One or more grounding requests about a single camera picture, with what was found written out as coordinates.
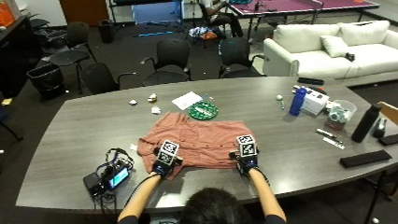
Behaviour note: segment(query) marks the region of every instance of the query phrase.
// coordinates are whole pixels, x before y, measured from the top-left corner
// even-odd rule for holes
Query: green plate
[[[205,101],[200,101],[189,107],[189,115],[194,119],[212,119],[217,115],[217,113],[217,107],[212,103]]]

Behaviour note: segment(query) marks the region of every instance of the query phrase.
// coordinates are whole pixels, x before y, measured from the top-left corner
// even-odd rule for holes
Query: ping pong table
[[[307,14],[313,17],[313,23],[318,13],[355,11],[359,13],[358,21],[361,21],[363,11],[378,7],[378,3],[362,0],[254,0],[246,5],[230,4],[228,6],[241,18],[250,18],[248,39],[250,38],[253,18],[283,17],[286,21],[287,16]]]

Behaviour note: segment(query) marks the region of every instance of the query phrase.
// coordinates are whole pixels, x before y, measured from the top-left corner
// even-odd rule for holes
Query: phone screen
[[[128,171],[126,168],[124,168],[116,175],[114,177],[109,180],[109,186],[110,188],[116,188],[118,184],[125,180],[128,177]]]

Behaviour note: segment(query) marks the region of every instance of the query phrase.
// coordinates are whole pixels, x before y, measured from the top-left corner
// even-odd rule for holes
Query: cushion
[[[339,33],[349,46],[381,44],[386,38],[389,21],[373,21],[363,25],[339,23]]]
[[[322,50],[322,35],[337,35],[337,24],[278,25],[274,29],[274,42],[290,53]]]
[[[298,76],[311,78],[343,78],[357,73],[357,66],[343,57],[331,58],[325,50],[295,53]]]
[[[398,49],[382,44],[358,45],[350,47],[350,53],[355,55],[357,76],[398,71]]]
[[[322,35],[321,40],[325,50],[333,58],[346,55],[349,52],[349,45],[341,37],[334,35]]]

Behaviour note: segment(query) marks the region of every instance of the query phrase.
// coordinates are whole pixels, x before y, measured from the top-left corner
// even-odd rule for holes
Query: pink shirt
[[[166,113],[156,122],[146,137],[140,138],[138,154],[145,170],[152,171],[157,157],[153,149],[164,140],[180,144],[177,155],[184,158],[182,166],[174,168],[172,179],[184,166],[230,169],[237,165],[229,152],[237,150],[237,136],[250,134],[242,121],[192,121],[181,113]]]

